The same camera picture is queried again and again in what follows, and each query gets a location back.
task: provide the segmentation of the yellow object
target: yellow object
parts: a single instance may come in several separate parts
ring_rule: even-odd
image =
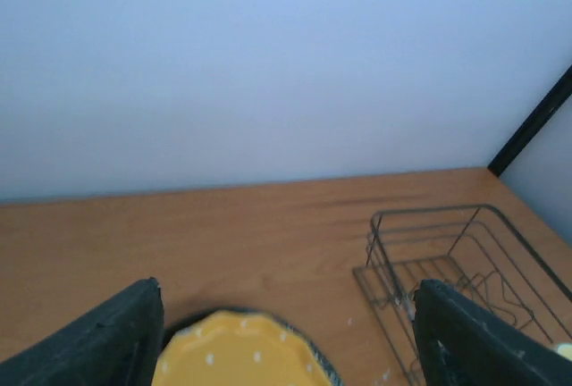
[[[331,386],[308,344],[272,318],[216,312],[179,331],[153,386]]]
[[[572,361],[572,344],[562,343],[556,347],[556,353],[566,359]]]

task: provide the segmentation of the black strip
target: black strip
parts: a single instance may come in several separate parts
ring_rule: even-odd
[[[568,68],[542,102],[528,115],[528,118],[512,135],[507,144],[494,157],[489,164],[489,170],[495,176],[500,176],[570,96],[572,96],[572,66]]]

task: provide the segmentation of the wall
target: wall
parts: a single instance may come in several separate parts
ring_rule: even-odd
[[[572,99],[518,155],[501,179],[572,244]]]
[[[572,0],[0,0],[0,199],[486,165]]]

